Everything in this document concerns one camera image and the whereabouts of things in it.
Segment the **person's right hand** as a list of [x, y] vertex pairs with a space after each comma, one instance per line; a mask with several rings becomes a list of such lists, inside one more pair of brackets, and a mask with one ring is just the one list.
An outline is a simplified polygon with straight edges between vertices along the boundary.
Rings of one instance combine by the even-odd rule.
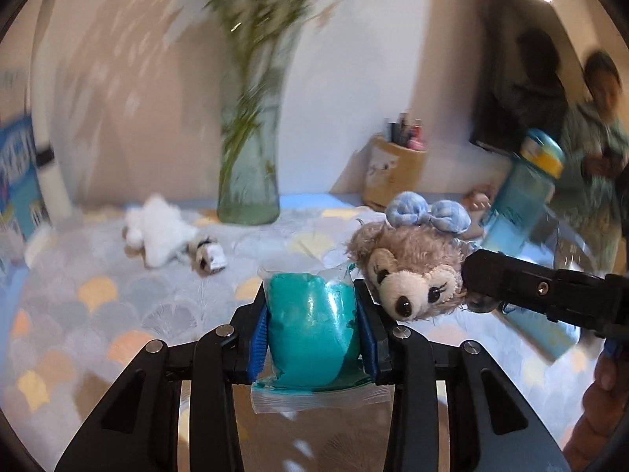
[[583, 395], [583, 414], [563, 451], [572, 471], [584, 471], [601, 453], [627, 405], [628, 364], [602, 353], [596, 363], [594, 382]]

